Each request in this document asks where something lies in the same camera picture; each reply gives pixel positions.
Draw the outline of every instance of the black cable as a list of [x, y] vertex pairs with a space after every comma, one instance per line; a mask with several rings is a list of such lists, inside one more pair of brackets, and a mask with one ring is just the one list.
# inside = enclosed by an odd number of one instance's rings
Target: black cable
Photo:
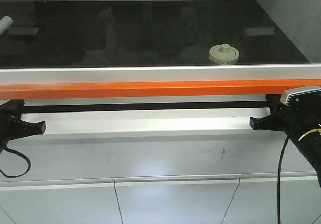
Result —
[[27, 156], [25, 156], [23, 153], [20, 153], [20, 152], [17, 151], [17, 150], [12, 150], [12, 149], [8, 148], [6, 145], [3, 145], [3, 150], [5, 150], [5, 151], [7, 151], [7, 152], [10, 152], [10, 153], [13, 153], [13, 154], [15, 154], [15, 155], [20, 156], [20, 157], [23, 158], [23, 159], [27, 162], [27, 164], [28, 164], [28, 167], [27, 167], [26, 171], [25, 171], [23, 174], [20, 174], [20, 175], [11, 176], [11, 175], [5, 174], [2, 170], [0, 170], [0, 173], [1, 173], [4, 177], [6, 177], [6, 178], [17, 178], [17, 177], [23, 176], [24, 174], [26, 174], [26, 173], [30, 170], [30, 168], [31, 168], [31, 161], [30, 161], [29, 158], [28, 158]]
[[292, 134], [292, 131], [294, 129], [295, 124], [292, 126], [289, 134], [286, 136], [286, 139], [283, 144], [283, 148], [280, 154], [279, 164], [278, 164], [278, 171], [277, 171], [277, 223], [281, 224], [281, 200], [280, 200], [280, 184], [281, 184], [281, 169], [282, 169], [282, 160], [283, 155], [285, 152], [285, 148], [287, 146], [287, 143], [290, 139], [290, 135]]

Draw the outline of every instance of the white cabinet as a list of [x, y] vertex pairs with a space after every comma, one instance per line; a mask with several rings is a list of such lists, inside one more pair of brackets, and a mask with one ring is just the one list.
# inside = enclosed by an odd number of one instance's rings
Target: white cabinet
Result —
[[[282, 223], [314, 223], [321, 215], [320, 200], [321, 192], [317, 180], [282, 181]], [[275, 224], [276, 207], [275, 181], [241, 181], [224, 224]]]
[[110, 187], [62, 187], [0, 191], [0, 206], [17, 224], [121, 224], [112, 183]]
[[237, 180], [116, 184], [125, 224], [221, 223], [236, 187]]

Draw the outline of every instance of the black clamp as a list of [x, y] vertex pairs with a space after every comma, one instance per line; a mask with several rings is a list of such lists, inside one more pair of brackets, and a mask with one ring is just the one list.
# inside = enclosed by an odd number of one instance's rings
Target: black clamp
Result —
[[2, 170], [0, 173], [6, 178], [16, 178], [26, 174], [31, 168], [31, 162], [27, 156], [19, 151], [7, 147], [10, 140], [20, 139], [31, 135], [42, 135], [46, 130], [45, 121], [38, 123], [29, 123], [21, 120], [21, 114], [24, 107], [23, 100], [10, 100], [0, 105], [0, 153], [2, 150], [16, 154], [25, 159], [28, 164], [27, 170], [20, 175], [6, 175]]

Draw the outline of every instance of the scratch mark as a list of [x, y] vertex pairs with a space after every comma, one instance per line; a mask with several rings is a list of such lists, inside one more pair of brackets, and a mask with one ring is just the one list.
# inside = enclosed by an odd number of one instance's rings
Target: scratch mark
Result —
[[109, 158], [110, 158], [110, 153], [108, 153], [108, 155], [107, 155], [108, 166], [110, 167]]
[[225, 149], [223, 149], [223, 151], [222, 151], [222, 158], [221, 158], [221, 161], [223, 160], [223, 156], [224, 156], [224, 154], [225, 154]]

